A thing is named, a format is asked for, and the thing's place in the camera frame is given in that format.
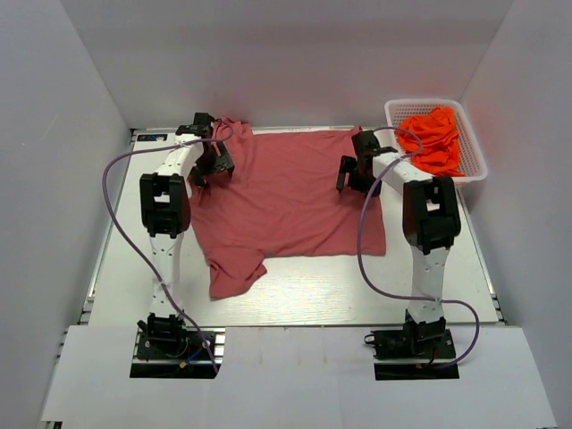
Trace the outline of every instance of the orange cloth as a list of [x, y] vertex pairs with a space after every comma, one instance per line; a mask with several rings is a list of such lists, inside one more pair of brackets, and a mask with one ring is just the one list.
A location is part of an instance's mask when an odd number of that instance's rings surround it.
[[[435, 107], [429, 114], [408, 117], [400, 128], [414, 132], [423, 141], [423, 151], [411, 159], [415, 167], [435, 176], [465, 175], [458, 170], [460, 150], [453, 109]], [[419, 148], [419, 143], [410, 134], [399, 131], [395, 131], [395, 134], [407, 153]]]

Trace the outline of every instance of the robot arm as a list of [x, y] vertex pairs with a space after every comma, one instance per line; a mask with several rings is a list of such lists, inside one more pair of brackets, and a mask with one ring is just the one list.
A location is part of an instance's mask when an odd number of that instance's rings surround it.
[[[184, 137], [184, 141], [193, 139], [200, 136]], [[178, 304], [181, 303], [181, 243], [190, 227], [191, 189], [187, 178], [203, 153], [201, 145], [175, 149], [154, 173], [143, 174], [139, 180], [141, 216], [151, 240], [152, 261]], [[163, 288], [154, 277], [153, 311], [163, 313], [161, 308], [165, 302], [168, 308]]]
[[[343, 189], [347, 174], [350, 188], [368, 192], [375, 177], [400, 156], [392, 147], [380, 147], [372, 131], [359, 132], [352, 142], [356, 158], [341, 159], [337, 189]], [[403, 161], [385, 174], [383, 182], [403, 197], [403, 233], [413, 254], [411, 296], [435, 300], [410, 300], [400, 335], [402, 344], [393, 339], [379, 340], [383, 343], [380, 349], [397, 350], [386, 356], [408, 357], [407, 350], [413, 356], [420, 356], [436, 349], [446, 333], [441, 303], [443, 276], [450, 247], [460, 233], [455, 186], [449, 177], [433, 177]]]
[[[175, 142], [181, 148], [171, 151], [155, 172], [143, 174], [139, 180], [141, 217], [151, 240], [152, 261], [179, 307], [181, 243], [185, 231], [191, 227], [188, 178], [198, 186], [206, 187], [207, 175], [223, 171], [231, 175], [234, 169], [222, 142], [216, 142], [218, 152], [210, 142], [187, 147], [182, 145], [195, 139], [212, 138], [213, 121], [209, 114], [195, 114], [191, 125], [182, 125], [175, 133]], [[158, 315], [172, 312], [156, 278], [153, 280], [151, 312]]]

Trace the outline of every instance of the plastic laundry basket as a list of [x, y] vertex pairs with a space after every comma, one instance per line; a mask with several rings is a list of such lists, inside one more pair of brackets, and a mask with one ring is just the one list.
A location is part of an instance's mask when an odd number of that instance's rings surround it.
[[[387, 123], [399, 127], [403, 121], [413, 114], [429, 114], [435, 107], [451, 107], [455, 111], [457, 121], [458, 145], [461, 152], [458, 169], [464, 177], [453, 177], [455, 185], [461, 187], [471, 181], [481, 181], [488, 173], [481, 148], [476, 140], [471, 124], [468, 122], [463, 106], [453, 100], [438, 98], [410, 98], [391, 100], [385, 103]], [[393, 146], [403, 154], [403, 149], [391, 134]]]

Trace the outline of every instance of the white wall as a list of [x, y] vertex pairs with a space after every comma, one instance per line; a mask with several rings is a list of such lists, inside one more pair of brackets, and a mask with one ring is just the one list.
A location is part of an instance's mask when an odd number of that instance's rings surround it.
[[572, 3], [516, 0], [463, 98], [489, 178], [467, 192], [500, 304], [572, 428]]
[[0, 426], [36, 427], [106, 223], [129, 131], [57, 0], [0, 12]]
[[62, 0], [132, 128], [196, 111], [375, 124], [394, 97], [458, 99], [512, 0]]

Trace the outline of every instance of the purple cable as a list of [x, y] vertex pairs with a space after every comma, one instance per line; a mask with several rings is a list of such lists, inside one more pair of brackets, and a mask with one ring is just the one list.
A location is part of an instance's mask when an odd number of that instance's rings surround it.
[[406, 301], [440, 301], [443, 304], [459, 304], [460, 306], [468, 308], [468, 310], [473, 314], [473, 317], [475, 318], [475, 335], [473, 336], [473, 340], [469, 344], [467, 350], [465, 350], [465, 352], [461, 356], [451, 360], [450, 362], [435, 365], [435, 367], [438, 367], [438, 368], [446, 368], [448, 366], [453, 366], [453, 365], [457, 364], [458, 362], [460, 362], [461, 360], [463, 360], [464, 358], [466, 358], [469, 355], [469, 353], [471, 351], [473, 351], [473, 349], [475, 348], [476, 342], [479, 338], [479, 333], [481, 331], [481, 321], [479, 320], [479, 315], [476, 313], [475, 309], [470, 304], [468, 304], [465, 301], [462, 301], [460, 299], [437, 299], [437, 298], [428, 298], [428, 297], [397, 295], [394, 293], [386, 292], [385, 290], [381, 290], [381, 289], [377, 288], [372, 283], [372, 281], [369, 280], [369, 277], [367, 277], [367, 274], [366, 274], [366, 269], [364, 268], [361, 240], [362, 240], [362, 235], [364, 232], [364, 220], [366, 219], [366, 209], [367, 209], [367, 206], [369, 205], [369, 202], [372, 199], [375, 188], [377, 188], [377, 186], [382, 181], [385, 174], [387, 174], [387, 172], [391, 168], [395, 167], [395, 165], [397, 165], [398, 163], [400, 163], [401, 161], [403, 161], [407, 158], [410, 158], [412, 156], [420, 154], [421, 151], [423, 150], [423, 141], [421, 141], [421, 139], [415, 133], [411, 132], [410, 130], [404, 130], [404, 129], [398, 128], [398, 127], [387, 126], [387, 127], [376, 128], [374, 130], [374, 132], [379, 131], [379, 130], [397, 130], [397, 131], [406, 132], [407, 134], [410, 134], [411, 136], [413, 136], [419, 142], [419, 149], [416, 150], [415, 152], [410, 153], [410, 154], [405, 154], [405, 155], [397, 158], [395, 161], [391, 162], [389, 165], [387, 165], [383, 169], [381, 174], [375, 178], [374, 184], [372, 184], [371, 188], [367, 192], [366, 201], [364, 202], [364, 206], [361, 210], [361, 214], [359, 216], [359, 226], [357, 228], [357, 264], [359, 265], [359, 271], [361, 272], [361, 275], [364, 278], [364, 280], [366, 281], [367, 285], [370, 288], [372, 288], [375, 292], [385, 296], [386, 298], [402, 299], [402, 300], [406, 300]]
[[114, 208], [111, 204], [111, 200], [109, 199], [109, 191], [107, 190], [107, 175], [109, 174], [109, 171], [111, 170], [111, 168], [115, 164], [117, 164], [119, 161], [121, 161], [123, 158], [127, 158], [127, 157], [134, 156], [134, 155], [151, 154], [153, 152], [163, 152], [165, 150], [180, 149], [182, 147], [196, 145], [197, 143], [217, 142], [217, 141], [225, 141], [225, 140], [230, 139], [232, 137], [232, 135], [234, 134], [234, 130], [232, 129], [232, 126], [228, 122], [223, 121], [222, 119], [218, 119], [217, 121], [223, 123], [224, 125], [228, 126], [231, 129], [231, 133], [228, 136], [226, 136], [225, 138], [223, 138], [223, 139], [196, 139], [196, 140], [188, 141], [186, 143], [182, 143], [180, 145], [154, 147], [152, 149], [133, 150], [131, 152], [119, 155], [116, 158], [114, 158], [107, 165], [107, 167], [104, 169], [104, 173], [103, 173], [103, 176], [101, 179], [101, 184], [102, 184], [102, 188], [103, 188], [103, 192], [104, 192], [105, 207], [107, 207], [107, 212], [111, 216], [111, 221], [114, 223], [115, 229], [121, 234], [121, 236], [125, 239], [127, 244], [129, 244], [131, 246], [131, 248], [133, 250], [135, 250], [135, 252], [141, 257], [141, 259], [143, 259], [143, 261], [149, 266], [149, 268], [151, 268], [151, 271], [153, 272], [153, 274], [155, 275], [155, 277], [157, 278], [157, 280], [161, 284], [161, 287], [163, 288], [164, 295], [167, 297], [167, 299], [168, 299], [169, 303], [171, 304], [171, 306], [173, 307], [173, 309], [177, 313], [179, 313], [179, 315], [181, 315], [182, 317], [187, 319], [190, 322], [190, 324], [192, 324], [193, 327], [197, 330], [198, 335], [200, 336], [203, 344], [205, 345], [205, 349], [206, 349], [206, 352], [208, 353], [208, 357], [210, 358], [211, 363], [213, 364], [213, 369], [214, 369], [215, 374], [218, 374], [218, 368], [216, 367], [215, 357], [213, 356], [213, 352], [211, 351], [211, 348], [208, 347], [208, 342], [206, 341], [205, 335], [201, 331], [200, 327], [192, 319], [192, 317], [190, 317], [187, 313], [185, 313], [185, 311], [182, 308], [180, 308], [177, 305], [175, 300], [172, 298], [171, 292], [167, 288], [167, 285], [164, 284], [163, 277], [159, 273], [159, 270], [157, 270], [157, 268], [155, 267], [153, 262], [151, 262], [151, 260], [143, 253], [143, 251], [137, 246], [137, 244], [135, 244], [133, 242], [133, 240], [129, 237], [129, 235], [127, 235], [127, 232], [125, 232], [125, 230], [122, 228], [119, 221], [117, 220], [117, 216], [114, 213]]

